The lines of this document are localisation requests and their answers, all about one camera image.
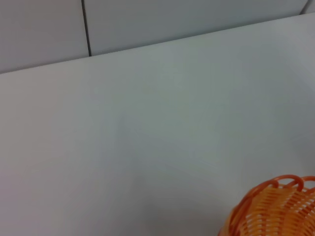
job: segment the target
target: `woven plastic basket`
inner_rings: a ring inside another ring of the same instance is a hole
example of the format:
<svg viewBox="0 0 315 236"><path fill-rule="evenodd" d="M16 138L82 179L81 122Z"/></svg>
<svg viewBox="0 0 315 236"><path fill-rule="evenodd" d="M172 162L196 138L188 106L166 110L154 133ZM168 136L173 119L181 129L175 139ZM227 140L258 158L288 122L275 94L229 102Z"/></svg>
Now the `woven plastic basket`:
<svg viewBox="0 0 315 236"><path fill-rule="evenodd" d="M279 180L293 179L289 184ZM250 190L232 210L219 236L315 236L314 176L285 175Z"/></svg>

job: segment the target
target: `orange plastic basket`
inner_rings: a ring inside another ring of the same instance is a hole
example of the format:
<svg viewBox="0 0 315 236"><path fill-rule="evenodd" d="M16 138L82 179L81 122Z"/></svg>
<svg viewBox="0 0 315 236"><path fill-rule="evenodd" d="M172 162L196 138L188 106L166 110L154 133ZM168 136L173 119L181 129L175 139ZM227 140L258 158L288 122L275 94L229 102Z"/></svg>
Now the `orange plastic basket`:
<svg viewBox="0 0 315 236"><path fill-rule="evenodd" d="M291 178L289 184L279 180ZM250 190L232 210L219 236L315 236L314 176L285 175Z"/></svg>

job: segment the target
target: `white wall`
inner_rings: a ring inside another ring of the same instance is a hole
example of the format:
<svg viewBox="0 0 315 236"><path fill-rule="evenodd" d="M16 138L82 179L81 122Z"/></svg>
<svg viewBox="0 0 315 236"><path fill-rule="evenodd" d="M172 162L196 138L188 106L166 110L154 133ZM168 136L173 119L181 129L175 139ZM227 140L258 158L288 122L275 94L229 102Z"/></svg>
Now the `white wall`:
<svg viewBox="0 0 315 236"><path fill-rule="evenodd" d="M308 8L306 9L305 13L312 13L315 12L315 1L314 0L309 0L310 4Z"/></svg>
<svg viewBox="0 0 315 236"><path fill-rule="evenodd" d="M0 73L88 56L80 0L0 5Z"/></svg>
<svg viewBox="0 0 315 236"><path fill-rule="evenodd" d="M93 55L298 15L306 0L85 0Z"/></svg>

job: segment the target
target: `white table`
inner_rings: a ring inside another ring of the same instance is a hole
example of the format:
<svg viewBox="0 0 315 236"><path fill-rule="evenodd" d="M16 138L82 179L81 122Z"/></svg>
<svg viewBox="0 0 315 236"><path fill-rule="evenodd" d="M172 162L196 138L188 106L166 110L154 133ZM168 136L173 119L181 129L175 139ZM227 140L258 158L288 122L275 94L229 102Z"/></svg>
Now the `white table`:
<svg viewBox="0 0 315 236"><path fill-rule="evenodd" d="M314 175L315 14L0 75L0 234L216 235Z"/></svg>

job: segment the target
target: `white surface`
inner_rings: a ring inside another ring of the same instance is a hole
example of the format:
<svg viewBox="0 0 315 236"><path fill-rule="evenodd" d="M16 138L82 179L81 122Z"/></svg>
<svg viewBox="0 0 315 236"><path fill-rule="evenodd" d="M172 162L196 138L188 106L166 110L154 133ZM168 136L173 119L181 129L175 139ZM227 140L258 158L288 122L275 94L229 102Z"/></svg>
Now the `white surface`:
<svg viewBox="0 0 315 236"><path fill-rule="evenodd" d="M85 0L92 55L298 15L306 0Z"/></svg>
<svg viewBox="0 0 315 236"><path fill-rule="evenodd" d="M0 73L87 57L80 0L2 0Z"/></svg>
<svg viewBox="0 0 315 236"><path fill-rule="evenodd" d="M0 75L0 233L217 235L315 167L315 14Z"/></svg>

